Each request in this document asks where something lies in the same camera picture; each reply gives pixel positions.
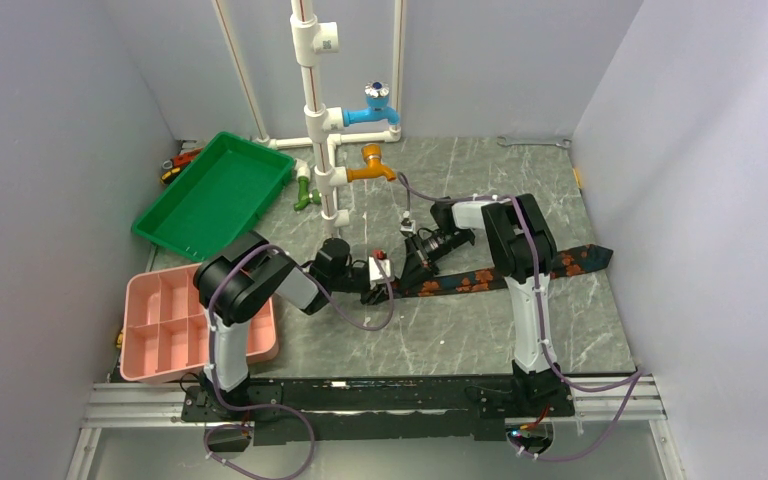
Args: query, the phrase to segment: green tray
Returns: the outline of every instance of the green tray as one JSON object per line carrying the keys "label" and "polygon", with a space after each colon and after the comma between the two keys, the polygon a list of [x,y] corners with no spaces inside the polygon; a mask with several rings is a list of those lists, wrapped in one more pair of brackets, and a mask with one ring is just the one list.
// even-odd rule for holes
{"label": "green tray", "polygon": [[292,157],[222,132],[134,222],[132,230],[191,260],[251,230],[293,176]]}

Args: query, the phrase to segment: wall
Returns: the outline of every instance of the wall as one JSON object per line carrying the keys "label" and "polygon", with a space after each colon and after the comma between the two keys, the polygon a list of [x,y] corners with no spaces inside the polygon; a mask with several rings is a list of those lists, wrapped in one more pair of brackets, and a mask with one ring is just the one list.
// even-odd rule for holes
{"label": "wall", "polygon": [[[405,134],[571,134],[641,1],[407,1]],[[213,63],[227,57],[223,45],[209,40],[218,31],[216,19],[193,15],[212,2],[194,6],[175,0],[173,8],[158,0],[107,2],[177,137],[193,136],[174,127],[187,115],[179,108],[184,100],[179,93],[164,92],[202,95],[201,106],[190,102],[186,109],[193,118],[210,118],[211,108],[217,107],[208,105],[217,98],[229,102],[241,98],[239,87],[227,81],[226,69]],[[307,136],[290,2],[225,3],[269,135]],[[340,53],[322,57],[325,103],[363,108],[364,85],[392,79],[394,2],[315,0],[313,4],[320,21],[337,22],[340,32]],[[183,53],[196,49],[202,54]],[[178,59],[183,57],[193,61],[209,57],[199,60],[199,69],[209,71],[211,79],[200,79],[189,68],[174,77],[156,75],[180,68]],[[186,123],[194,131],[195,122]],[[356,125],[351,131],[376,131],[382,126]]]}
{"label": "wall", "polygon": [[768,478],[768,1],[647,0],[573,140],[689,478]]}
{"label": "wall", "polygon": [[175,144],[99,2],[0,0],[0,478],[63,478]]}

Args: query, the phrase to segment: table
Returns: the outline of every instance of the table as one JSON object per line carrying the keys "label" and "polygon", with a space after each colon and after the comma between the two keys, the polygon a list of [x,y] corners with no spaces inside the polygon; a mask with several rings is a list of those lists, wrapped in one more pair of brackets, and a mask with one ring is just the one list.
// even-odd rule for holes
{"label": "table", "polygon": [[[337,150],[337,164],[364,166],[361,145]],[[312,165],[309,148],[285,153]],[[559,250],[595,243],[567,151],[551,146],[501,147],[494,138],[406,138],[382,145],[383,162],[404,172],[417,190],[433,196],[472,193],[532,193],[546,217]],[[289,184],[255,227],[299,263],[312,259],[325,238],[319,207],[295,212],[297,185]],[[340,208],[352,223],[342,237],[354,258],[382,248],[396,273],[404,261],[398,222],[405,189],[383,178],[353,182],[339,189]],[[413,199],[420,226],[434,228],[430,203]],[[158,248],[153,269],[190,263]],[[491,266],[486,236],[440,262],[442,274]],[[344,309],[375,325],[387,304],[364,306],[358,295],[337,294]],[[510,373],[514,328],[506,290],[396,301],[392,323],[378,332],[357,329],[325,307],[307,316],[276,299],[278,356],[251,366],[254,376],[335,377]],[[634,370],[628,343],[604,271],[552,280],[549,318],[558,362],[565,372],[617,373]]]}

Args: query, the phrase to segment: purple cable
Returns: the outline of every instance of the purple cable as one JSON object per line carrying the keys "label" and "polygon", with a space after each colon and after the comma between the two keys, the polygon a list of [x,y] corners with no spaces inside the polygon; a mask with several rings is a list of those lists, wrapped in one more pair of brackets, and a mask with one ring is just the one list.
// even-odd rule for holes
{"label": "purple cable", "polygon": [[[254,257],[261,254],[262,252],[265,252],[266,250],[276,250],[278,252],[282,252],[281,248],[272,245],[272,244],[266,244],[261,245],[251,252],[248,253],[248,255],[244,256],[239,262],[237,262],[236,265],[231,269],[231,271],[228,273],[228,275],[225,276],[225,278],[222,279],[221,282],[219,282],[219,285],[216,287],[216,291],[213,292],[213,295],[210,297],[210,301],[207,304],[207,316],[208,321],[210,322],[210,327],[208,328],[209,334],[208,334],[208,356],[209,356],[209,363],[213,366],[213,368],[210,369],[210,379],[213,383],[213,392],[216,395],[216,400],[219,402],[222,407],[224,407],[227,410],[235,411],[235,412],[248,412],[253,410],[264,410],[264,409],[276,409],[276,410],[283,410],[285,412],[292,413],[296,417],[298,417],[302,423],[304,423],[305,428],[307,428],[308,437],[310,438],[310,450],[308,451],[307,458],[305,458],[304,463],[302,463],[302,466],[299,467],[295,472],[291,473],[290,475],[287,475],[286,477],[280,477],[280,478],[269,478],[269,477],[262,477],[260,475],[257,475],[256,473],[252,473],[239,465],[230,462],[210,450],[209,440],[210,437],[220,431],[220,430],[230,430],[230,429],[241,429],[241,430],[247,430],[247,427],[244,425],[236,425],[236,424],[224,424],[219,425],[216,427],[211,428],[207,434],[204,436],[204,450],[207,452],[207,456],[216,460],[217,462],[221,463],[222,465],[234,470],[235,472],[241,473],[243,475],[246,475],[250,478],[254,478],[255,480],[291,480],[293,478],[298,477],[302,474],[302,472],[307,469],[307,467],[310,466],[311,462],[313,461],[313,453],[315,451],[315,442],[316,442],[316,435],[313,432],[313,426],[310,424],[310,421],[308,421],[307,418],[298,410],[288,407],[286,405],[281,405],[280,403],[276,404],[259,404],[259,405],[247,405],[245,407],[237,407],[234,405],[229,404],[225,401],[225,399],[222,398],[222,392],[219,388],[219,374],[216,373],[216,353],[214,352],[212,346],[216,343],[216,302],[219,299],[219,295],[222,293],[223,290],[225,290],[225,287],[228,286],[228,283],[231,282],[231,279],[234,278],[234,275],[237,274],[238,271],[240,271],[243,266],[245,266],[247,263],[249,263]],[[378,269],[380,271],[384,271],[384,268],[381,265],[381,262],[378,261],[377,258],[373,257],[373,260],[375,261],[375,264],[378,266]],[[367,331],[376,331],[381,330],[382,328],[386,327],[390,320],[393,318],[393,312],[395,311],[395,301],[394,301],[394,295],[393,295],[393,286],[390,283],[389,280],[385,280],[385,283],[387,285],[387,293],[390,295],[390,313],[387,316],[387,319],[378,326],[375,327],[367,327],[365,325],[358,324],[354,320],[352,320],[345,311],[340,308],[339,305],[334,301],[334,298],[331,297],[331,295],[328,294],[328,291],[325,290],[325,287],[323,287],[319,282],[316,281],[312,276],[310,276],[307,272],[304,272],[302,270],[302,273],[305,274],[307,278],[309,278],[313,283],[319,288],[319,291],[322,292],[325,295],[325,298],[328,299],[328,301],[334,306],[335,310],[337,310],[337,313],[340,314],[340,316],[343,317],[346,321],[351,323],[352,325]]]}
{"label": "purple cable", "polygon": [[[413,187],[411,187],[404,173],[399,172],[397,174],[397,177],[399,178],[399,181],[402,183],[405,189],[407,189],[408,192],[416,195],[419,198],[422,198],[431,202],[459,203],[459,202],[468,202],[468,201],[474,201],[474,200],[498,200],[498,199],[505,199],[505,198],[509,199],[511,201],[511,205],[513,205],[514,207],[514,212],[516,213],[517,221],[519,222],[519,225],[522,228],[523,236],[525,237],[525,240],[528,243],[528,249],[531,251],[531,256],[534,258],[538,258],[537,246],[534,244],[534,238],[531,236],[531,232],[528,230],[528,224],[525,221],[525,215],[522,213],[522,208],[520,208],[519,202],[516,201],[516,197],[514,195],[474,195],[471,197],[462,197],[462,198],[435,198],[430,195],[426,195],[424,193],[418,192]],[[535,290],[537,290],[540,288],[540,265],[538,262],[533,262],[533,263],[534,263],[534,288]],[[579,458],[589,455],[591,452],[596,450],[596,448],[598,448],[599,445],[601,445],[602,442],[608,437],[608,434],[610,434],[611,431],[613,431],[614,427],[616,427],[616,424],[619,421],[623,410],[625,410],[626,404],[631,398],[631,393],[634,390],[634,386],[637,385],[637,382],[643,376],[643,371],[638,369],[628,378],[625,378],[623,380],[620,380],[619,382],[612,383],[609,385],[604,385],[601,387],[585,387],[583,385],[579,385],[573,382],[572,380],[570,380],[569,378],[567,378],[566,376],[564,376],[564,374],[558,369],[558,367],[555,366],[555,362],[553,362],[552,358],[549,356],[548,347],[546,347],[546,344],[543,343],[543,340],[546,339],[546,318],[545,318],[545,312],[543,311],[543,302],[537,302],[537,318],[538,318],[538,325],[540,329],[540,340],[541,340],[540,346],[543,351],[543,356],[546,358],[546,362],[549,364],[549,368],[552,369],[552,372],[562,382],[566,383],[572,388],[575,388],[576,390],[579,390],[581,392],[587,392],[587,393],[604,392],[606,390],[611,390],[617,387],[621,387],[623,385],[629,385],[628,391],[626,392],[625,396],[623,397],[623,401],[620,404],[620,408],[619,410],[617,410],[617,414],[614,416],[614,419],[608,425],[608,428],[605,429],[605,431],[602,433],[602,436],[600,436],[596,440],[596,442],[593,443],[593,445],[584,449],[582,452],[579,452],[578,454],[572,455],[570,457],[561,457],[556,459],[553,459],[553,458],[544,459],[539,456],[537,457],[539,460],[556,461],[556,462],[578,460]]]}

